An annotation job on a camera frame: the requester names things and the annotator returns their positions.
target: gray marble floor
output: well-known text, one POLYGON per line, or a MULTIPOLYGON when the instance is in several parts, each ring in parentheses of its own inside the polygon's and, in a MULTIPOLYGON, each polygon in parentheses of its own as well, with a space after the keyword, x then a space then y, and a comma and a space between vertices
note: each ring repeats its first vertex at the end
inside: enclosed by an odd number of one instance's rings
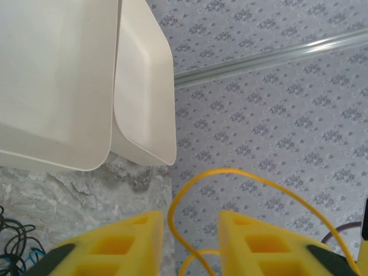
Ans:
MULTIPOLYGON (((166 215, 170 203, 167 167, 141 167, 115 154, 91 172, 0 168, 5 216, 35 224, 34 236, 47 251, 61 240, 141 212, 161 210, 166 215)), ((174 275, 174 241, 167 227, 161 275, 174 275)))

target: yellow foam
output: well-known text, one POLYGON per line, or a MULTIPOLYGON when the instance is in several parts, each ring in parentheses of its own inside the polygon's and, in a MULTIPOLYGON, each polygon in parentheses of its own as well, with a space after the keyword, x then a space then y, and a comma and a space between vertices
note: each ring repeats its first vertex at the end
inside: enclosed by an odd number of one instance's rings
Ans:
POLYGON ((76 247, 50 276, 157 276, 162 241, 162 213, 143 213, 58 244, 76 247))
POLYGON ((218 220, 223 276, 331 276, 306 248, 325 244, 233 211, 218 220))

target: white plastic tray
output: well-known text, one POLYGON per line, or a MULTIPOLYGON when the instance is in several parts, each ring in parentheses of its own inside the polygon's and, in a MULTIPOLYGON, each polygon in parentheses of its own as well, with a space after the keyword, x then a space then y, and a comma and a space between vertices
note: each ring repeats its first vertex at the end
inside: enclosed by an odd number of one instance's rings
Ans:
POLYGON ((170 46, 145 0, 123 0, 111 150, 140 165, 175 162, 172 59, 170 46))
POLYGON ((98 167, 111 142, 118 0, 0 7, 0 166, 98 167))

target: yellow cable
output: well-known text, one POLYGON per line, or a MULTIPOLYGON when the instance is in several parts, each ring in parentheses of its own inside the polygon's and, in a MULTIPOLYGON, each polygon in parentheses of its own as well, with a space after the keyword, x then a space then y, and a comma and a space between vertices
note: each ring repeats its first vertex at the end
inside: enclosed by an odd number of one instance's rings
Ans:
MULTIPOLYGON (((200 249, 198 250, 198 253, 200 255, 211 254, 211 255, 220 256, 220 252, 217 249, 200 249)), ((194 258, 195 256, 193 254, 189 255, 189 257, 186 258, 186 260, 183 262, 182 266, 180 267, 179 276, 185 276, 186 268, 188 267, 190 262, 193 261, 194 258)))
POLYGON ((168 227, 169 227, 172 235, 191 254, 193 254, 202 263, 202 265, 207 270, 207 272, 210 276, 216 276, 216 275, 215 275, 214 271, 211 269, 211 267, 208 265, 206 260, 176 230, 175 224, 174 224, 174 213, 175 213, 175 209, 178 206, 178 204, 179 204, 180 200, 182 199, 182 197, 188 192, 188 190, 195 183, 197 183, 198 181, 200 181, 203 178, 210 177, 211 175, 216 175, 216 174, 238 174, 238 175, 242 175, 244 177, 252 178, 256 181, 262 182, 262 183, 267 184, 267 185, 269 185, 273 188, 276 188, 276 189, 284 192, 285 194, 288 194, 289 196, 291 196, 292 198, 297 200, 299 203, 303 204, 306 208, 308 208, 313 214, 315 214, 327 226, 327 228, 331 231, 331 233, 333 234, 333 236, 335 237, 335 239, 338 241, 339 245, 341 246, 341 249, 343 250, 343 252, 345 254, 345 257, 347 259, 347 262, 350 265, 350 267, 355 271, 355 273, 358 276, 362 276, 361 272, 359 271, 358 266, 355 264, 355 260, 352 257, 349 249, 347 248, 347 246, 345 245, 343 239, 339 235, 339 232, 335 229, 335 227, 317 209, 315 209, 312 205, 310 205, 308 202, 303 200, 299 195, 293 193, 292 191, 288 190, 287 188, 282 187, 279 184, 276 184, 276 183, 274 183, 272 181, 269 181, 267 179, 261 178, 257 175, 251 174, 251 173, 246 172, 246 171, 238 170, 236 168, 214 168, 212 170, 204 171, 201 174, 198 174, 197 176, 193 177, 191 180, 188 181, 187 184, 184 185, 183 188, 181 188, 181 190, 179 191, 177 196, 172 200, 172 203, 171 203, 171 205, 168 209, 168 213, 167 213, 167 223, 168 223, 168 227))

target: floral pattern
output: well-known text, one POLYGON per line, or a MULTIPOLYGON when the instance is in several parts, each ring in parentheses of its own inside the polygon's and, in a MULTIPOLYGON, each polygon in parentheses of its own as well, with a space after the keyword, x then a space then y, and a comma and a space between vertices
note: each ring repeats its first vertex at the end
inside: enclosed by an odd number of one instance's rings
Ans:
POLYGON ((363 0, 147 0, 176 73, 363 27, 363 0))
MULTIPOLYGON (((295 9, 303 5, 285 3, 295 9)), ((297 192, 336 226, 361 220, 368 194, 366 56, 368 48, 360 47, 177 90, 174 195, 204 170, 237 167, 297 192)), ((175 222, 196 248, 217 248, 221 209, 317 240, 328 232, 295 200, 236 175, 194 186, 178 206, 175 222)), ((359 231, 343 237, 356 256, 359 231)), ((334 239, 329 245, 340 252, 334 239)), ((176 253, 179 267, 187 252, 176 244, 176 253)), ((210 261, 220 267, 218 259, 210 261)), ((187 275, 206 272, 193 262, 187 275)))

